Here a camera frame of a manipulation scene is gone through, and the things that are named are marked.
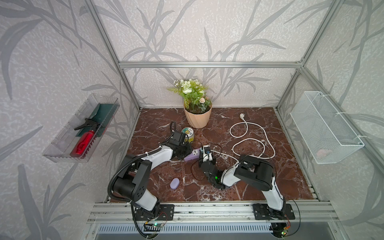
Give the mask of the purple power strip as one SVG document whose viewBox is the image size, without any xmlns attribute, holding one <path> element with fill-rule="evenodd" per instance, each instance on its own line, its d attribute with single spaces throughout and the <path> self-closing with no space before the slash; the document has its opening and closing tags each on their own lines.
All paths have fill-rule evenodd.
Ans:
<svg viewBox="0 0 384 240">
<path fill-rule="evenodd" d="M 192 152 L 184 158 L 185 162 L 198 160 L 200 158 L 201 149 L 193 149 Z"/>
</svg>

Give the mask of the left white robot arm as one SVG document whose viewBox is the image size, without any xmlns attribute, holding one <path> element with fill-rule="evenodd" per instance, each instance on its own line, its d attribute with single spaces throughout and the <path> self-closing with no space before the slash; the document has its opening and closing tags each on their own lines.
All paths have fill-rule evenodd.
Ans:
<svg viewBox="0 0 384 240">
<path fill-rule="evenodd" d="M 151 171 L 174 158 L 183 160 L 192 150 L 189 142 L 166 143 L 138 156 L 127 155 L 108 184 L 108 196 L 147 212 L 158 212 L 160 202 L 147 190 Z"/>
</svg>

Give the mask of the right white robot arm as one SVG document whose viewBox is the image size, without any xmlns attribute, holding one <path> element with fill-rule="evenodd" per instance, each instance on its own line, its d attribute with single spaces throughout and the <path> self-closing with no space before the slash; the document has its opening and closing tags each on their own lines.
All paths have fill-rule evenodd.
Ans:
<svg viewBox="0 0 384 240">
<path fill-rule="evenodd" d="M 220 171 L 216 166 L 216 157 L 212 154 L 200 154 L 199 167 L 207 180 L 217 189 L 225 190 L 238 182 L 261 191 L 272 212 L 283 212 L 286 201 L 276 184 L 274 166 L 260 157 L 240 155 L 239 161 L 231 168 Z"/>
</svg>

